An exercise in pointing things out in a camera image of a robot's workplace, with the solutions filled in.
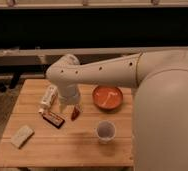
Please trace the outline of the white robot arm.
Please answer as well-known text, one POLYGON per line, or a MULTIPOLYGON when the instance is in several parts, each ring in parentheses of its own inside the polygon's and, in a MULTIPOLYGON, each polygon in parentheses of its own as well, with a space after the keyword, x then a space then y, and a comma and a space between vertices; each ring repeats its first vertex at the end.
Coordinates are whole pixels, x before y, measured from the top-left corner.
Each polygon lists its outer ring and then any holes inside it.
POLYGON ((188 50, 144 52, 85 65, 67 54, 47 69, 46 77, 66 105, 79 101, 80 83, 134 88, 134 171, 188 171, 188 50))

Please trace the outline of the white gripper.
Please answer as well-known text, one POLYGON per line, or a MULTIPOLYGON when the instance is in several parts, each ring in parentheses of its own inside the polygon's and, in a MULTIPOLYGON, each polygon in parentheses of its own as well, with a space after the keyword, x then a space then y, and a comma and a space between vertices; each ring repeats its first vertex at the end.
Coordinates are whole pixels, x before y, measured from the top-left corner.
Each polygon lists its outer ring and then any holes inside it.
POLYGON ((60 101, 59 111, 63 113, 66 105, 75 105, 74 107, 81 111, 80 106, 80 91, 77 84, 59 85, 58 98, 60 101))

